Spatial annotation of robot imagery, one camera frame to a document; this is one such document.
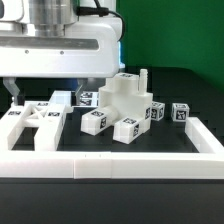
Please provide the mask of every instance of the white wall segment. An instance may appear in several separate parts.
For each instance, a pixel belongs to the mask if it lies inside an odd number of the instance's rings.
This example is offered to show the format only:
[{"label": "white wall segment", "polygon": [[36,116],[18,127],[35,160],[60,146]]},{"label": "white wall segment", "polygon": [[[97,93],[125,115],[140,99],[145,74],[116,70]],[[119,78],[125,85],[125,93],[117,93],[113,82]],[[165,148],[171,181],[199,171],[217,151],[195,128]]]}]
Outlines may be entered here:
[{"label": "white wall segment", "polygon": [[224,153],[224,147],[197,117],[186,120],[185,133],[200,153]]},{"label": "white wall segment", "polygon": [[66,153],[10,151],[1,153],[0,177],[73,178],[73,164]]}]

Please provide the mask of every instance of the green wall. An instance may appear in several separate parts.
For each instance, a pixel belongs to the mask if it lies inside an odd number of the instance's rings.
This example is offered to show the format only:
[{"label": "green wall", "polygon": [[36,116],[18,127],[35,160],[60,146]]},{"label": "green wall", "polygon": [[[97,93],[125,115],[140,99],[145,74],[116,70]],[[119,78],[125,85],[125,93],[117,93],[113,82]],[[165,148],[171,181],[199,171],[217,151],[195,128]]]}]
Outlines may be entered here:
[{"label": "green wall", "polygon": [[224,91],[223,0],[118,0],[127,66],[189,68]]}]

